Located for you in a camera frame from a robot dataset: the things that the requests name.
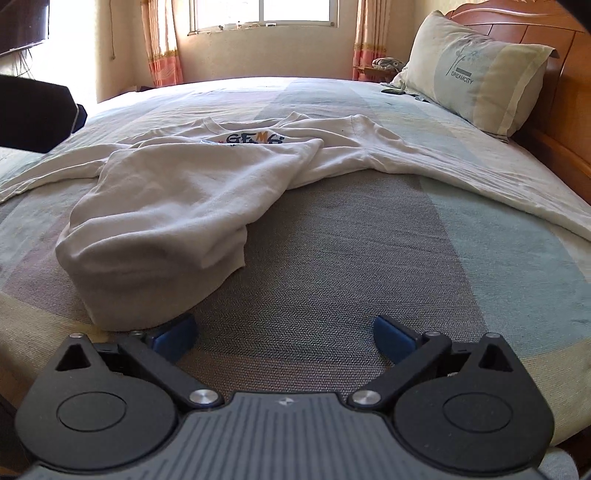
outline pillow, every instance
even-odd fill
[[[419,28],[410,60],[392,83],[506,139],[535,107],[553,52],[545,45],[493,40],[434,11]]]

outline curtain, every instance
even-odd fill
[[[154,86],[182,83],[172,0],[142,0],[142,21]]]
[[[353,48],[353,80],[368,81],[355,67],[371,67],[372,60],[386,55],[390,6],[391,0],[359,0]]]

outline striped bedsheet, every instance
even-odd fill
[[[49,155],[0,151],[0,183],[51,155],[201,116],[294,111],[366,115],[474,165],[545,168],[442,108],[380,90],[263,78],[129,93]],[[0,205],[0,393],[14,403],[67,334],[109,337],[91,324],[54,254],[71,208],[95,183],[48,184]],[[457,340],[502,333],[551,405],[554,442],[591,424],[591,245],[575,234],[432,179],[361,171],[287,192],[248,235],[246,268],[194,308],[200,339],[179,362],[226,395],[346,394],[387,367],[371,321],[388,314]]]

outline metal screw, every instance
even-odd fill
[[[189,400],[197,405],[211,405],[212,403],[217,402],[217,399],[220,396],[217,392],[213,390],[209,390],[208,388],[201,388],[199,390],[195,390],[191,392],[189,395]]]
[[[357,390],[352,398],[358,405],[375,405],[382,399],[382,396],[373,390]]]

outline wooden bed frame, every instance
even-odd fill
[[[446,17],[496,40],[558,51],[534,111],[513,139],[591,204],[591,35],[555,0],[488,0]]]

